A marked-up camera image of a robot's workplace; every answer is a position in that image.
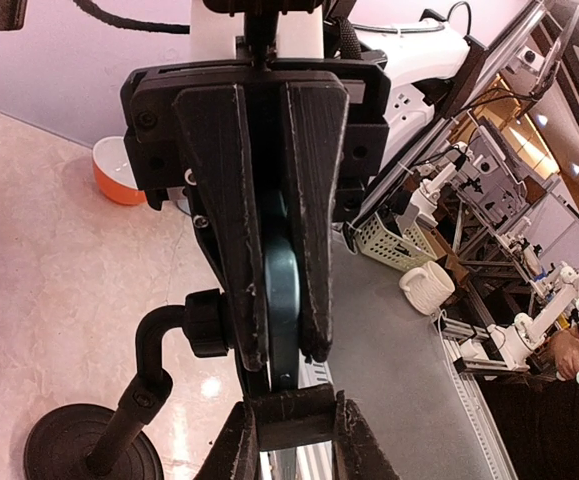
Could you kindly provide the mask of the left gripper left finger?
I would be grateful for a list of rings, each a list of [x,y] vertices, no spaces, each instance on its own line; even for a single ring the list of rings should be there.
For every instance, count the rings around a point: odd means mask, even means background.
[[[259,478],[259,446],[250,405],[237,402],[201,467],[202,479]]]

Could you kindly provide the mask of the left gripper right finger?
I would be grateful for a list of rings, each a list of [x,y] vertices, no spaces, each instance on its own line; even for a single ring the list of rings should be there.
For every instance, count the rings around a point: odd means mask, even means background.
[[[336,393],[333,429],[333,478],[398,480],[357,403]]]

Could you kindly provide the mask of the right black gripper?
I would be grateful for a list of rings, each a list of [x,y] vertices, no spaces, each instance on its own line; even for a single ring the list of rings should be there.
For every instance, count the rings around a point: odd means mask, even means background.
[[[264,191],[283,193],[298,261],[299,348],[323,362],[333,343],[331,224],[354,218],[378,171],[390,88],[380,66],[340,59],[164,65],[124,83],[124,142],[137,185],[155,210],[183,188],[191,217],[205,219],[195,234],[217,240],[246,370],[268,361],[253,173]]]

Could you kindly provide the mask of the black gooseneck phone stand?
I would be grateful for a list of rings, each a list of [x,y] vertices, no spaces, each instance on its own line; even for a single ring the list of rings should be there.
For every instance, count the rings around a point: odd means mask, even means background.
[[[199,357],[222,356],[235,338],[226,297],[217,290],[188,296],[183,305],[148,313],[136,332],[137,373],[115,410],[71,404],[43,416],[24,449],[28,479],[161,479],[163,466],[144,434],[168,400],[173,380],[163,367],[165,334],[181,329]],[[287,478],[299,447],[329,442],[333,448],[336,393],[329,383],[274,393],[269,364],[243,370],[244,401],[255,416],[261,455],[275,454]]]

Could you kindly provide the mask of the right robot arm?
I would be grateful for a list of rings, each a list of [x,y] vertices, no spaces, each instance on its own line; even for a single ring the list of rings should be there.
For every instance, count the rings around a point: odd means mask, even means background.
[[[203,1],[195,25],[79,8],[109,26],[190,35],[215,53],[133,71],[121,90],[137,186],[160,209],[187,195],[220,289],[174,309],[194,354],[295,379],[332,345],[331,227],[367,183],[451,107],[471,40],[432,11],[404,27],[351,24],[331,1]]]

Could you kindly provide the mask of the person hand in background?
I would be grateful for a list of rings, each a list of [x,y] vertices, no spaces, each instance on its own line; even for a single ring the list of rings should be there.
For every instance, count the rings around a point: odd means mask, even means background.
[[[549,358],[564,381],[574,380],[579,372],[579,331],[569,328],[556,332],[548,342]]]

